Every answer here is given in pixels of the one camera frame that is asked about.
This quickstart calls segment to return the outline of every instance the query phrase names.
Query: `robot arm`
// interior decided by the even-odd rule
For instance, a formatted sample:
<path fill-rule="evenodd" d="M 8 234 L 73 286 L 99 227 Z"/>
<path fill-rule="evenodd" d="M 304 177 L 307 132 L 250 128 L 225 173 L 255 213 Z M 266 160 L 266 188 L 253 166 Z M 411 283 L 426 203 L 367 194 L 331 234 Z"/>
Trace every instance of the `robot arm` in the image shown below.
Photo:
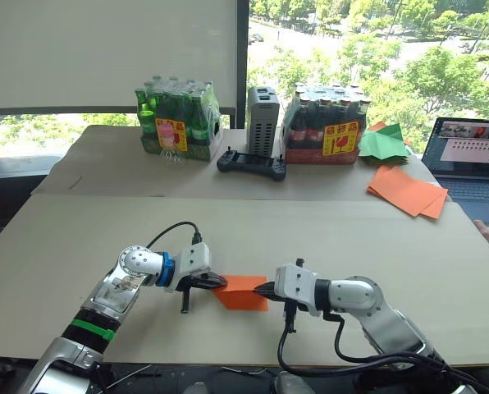
<path fill-rule="evenodd" d="M 339 281 L 320 279 L 302 265 L 303 260 L 298 259 L 296 265 L 279 267 L 274 282 L 255 289 L 257 294 L 270 300 L 285 301 L 288 332 L 295 332 L 296 309 L 308 311 L 316 317 L 324 313 L 326 320 L 331 312 L 348 313 L 361 323 L 365 337 L 378 354 L 392 356 L 408 352 L 445 364 L 421 331 L 400 311 L 387 304 L 375 281 L 360 276 Z M 414 364 L 392 363 L 391 367 L 396 372 L 409 372 L 414 369 Z M 443 392 L 453 394 L 476 393 L 470 385 L 449 380 L 443 388 Z"/>
<path fill-rule="evenodd" d="M 210 252 L 203 242 L 184 248 L 174 259 L 167 252 L 159 254 L 139 245 L 124 249 L 115 267 L 93 289 L 64 333 L 53 340 L 18 393 L 86 393 L 87 375 L 103 360 L 103 352 L 142 286 L 182 291 L 181 312 L 187 313 L 191 287 L 214 289 L 224 285 L 225 279 L 211 272 Z"/>

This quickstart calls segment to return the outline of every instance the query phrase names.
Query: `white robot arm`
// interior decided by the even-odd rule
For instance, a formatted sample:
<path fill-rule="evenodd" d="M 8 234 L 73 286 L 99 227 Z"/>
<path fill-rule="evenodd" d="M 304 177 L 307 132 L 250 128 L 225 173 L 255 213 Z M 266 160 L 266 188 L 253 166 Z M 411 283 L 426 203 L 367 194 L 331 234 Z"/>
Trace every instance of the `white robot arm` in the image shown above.
<path fill-rule="evenodd" d="M 411 375 L 412 372 L 420 371 L 421 366 L 426 366 L 431 373 L 428 376 L 434 376 L 433 370 L 436 376 L 446 373 L 442 378 L 444 381 L 436 383 L 436 390 L 431 388 L 427 392 L 475 394 L 473 385 L 481 387 L 479 383 L 469 383 L 469 379 L 472 379 L 469 375 L 446 365 L 421 331 L 400 311 L 387 304 L 382 290 L 375 281 L 360 276 L 339 281 L 320 279 L 317 273 L 303 268 L 302 265 L 303 260 L 298 259 L 296 265 L 286 264 L 279 267 L 274 282 L 265 283 L 255 289 L 257 294 L 270 300 L 285 302 L 286 329 L 281 336 L 278 351 L 282 368 L 300 376 L 334 376 L 346 375 L 349 371 L 369 371 L 371 369 L 368 368 L 372 368 L 370 364 L 373 365 L 373 372 L 377 366 L 388 364 L 395 371 L 393 375 L 397 377 L 400 373 L 402 376 Z M 340 322 L 340 330 L 343 328 L 344 320 L 333 313 L 351 314 L 359 320 L 365 337 L 379 355 L 363 359 L 344 356 L 339 350 L 337 336 L 336 352 L 343 360 L 366 364 L 335 372 L 310 373 L 308 369 L 291 368 L 282 359 L 282 347 L 287 333 L 295 332 L 297 309 L 308 311 L 316 317 L 323 314 L 327 321 Z"/>
<path fill-rule="evenodd" d="M 84 394 L 89 373 L 139 296 L 141 286 L 182 291 L 182 313 L 188 312 L 191 287 L 214 289 L 226 285 L 211 272 L 208 246 L 199 242 L 175 258 L 143 246 L 124 249 L 115 267 L 97 284 L 64 333 L 40 357 L 18 394 L 65 392 Z"/>

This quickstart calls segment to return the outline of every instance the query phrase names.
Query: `game controller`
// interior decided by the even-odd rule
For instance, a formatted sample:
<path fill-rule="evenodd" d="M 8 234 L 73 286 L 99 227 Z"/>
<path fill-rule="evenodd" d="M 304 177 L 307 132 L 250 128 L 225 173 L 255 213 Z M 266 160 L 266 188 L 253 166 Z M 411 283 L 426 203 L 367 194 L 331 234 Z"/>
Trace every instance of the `game controller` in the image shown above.
<path fill-rule="evenodd" d="M 268 158 L 255 154 L 240 153 L 228 150 L 217 160 L 220 172 L 243 171 L 269 176 L 274 181 L 282 181 L 286 176 L 286 165 L 283 155 L 279 158 Z"/>

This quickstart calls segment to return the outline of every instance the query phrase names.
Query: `white tabletop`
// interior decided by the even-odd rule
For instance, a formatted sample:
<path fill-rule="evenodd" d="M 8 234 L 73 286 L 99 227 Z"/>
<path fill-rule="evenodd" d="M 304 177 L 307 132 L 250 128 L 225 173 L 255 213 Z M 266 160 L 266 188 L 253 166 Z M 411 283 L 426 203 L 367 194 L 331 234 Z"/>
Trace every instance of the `white tabletop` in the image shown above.
<path fill-rule="evenodd" d="M 0 355 L 39 357 L 127 245 L 145 244 L 181 219 L 198 223 L 222 274 L 266 275 L 306 259 L 321 277 L 371 277 L 452 364 L 489 363 L 489 245 L 459 205 L 439 220 L 411 218 L 370 201 L 244 201 L 37 194 L 0 235 Z M 191 230 L 178 229 L 156 249 L 177 252 Z M 181 295 L 144 288 L 107 349 L 106 361 L 276 364 L 282 305 L 267 313 L 224 309 L 208 291 Z M 298 313 L 286 359 L 343 364 L 336 330 Z M 347 319 L 342 348 L 373 350 Z"/>
<path fill-rule="evenodd" d="M 216 161 L 228 145 L 246 152 L 245 131 L 224 132 L 222 146 L 211 163 L 187 160 L 183 168 L 169 168 L 158 155 L 143 151 L 139 127 L 90 126 L 34 192 L 210 199 L 374 198 L 364 190 L 376 169 L 361 160 L 346 166 L 290 164 L 282 182 L 243 172 L 219 172 Z M 278 143 L 274 149 L 278 155 Z M 422 181 L 435 181 L 414 156 L 402 168 Z"/>

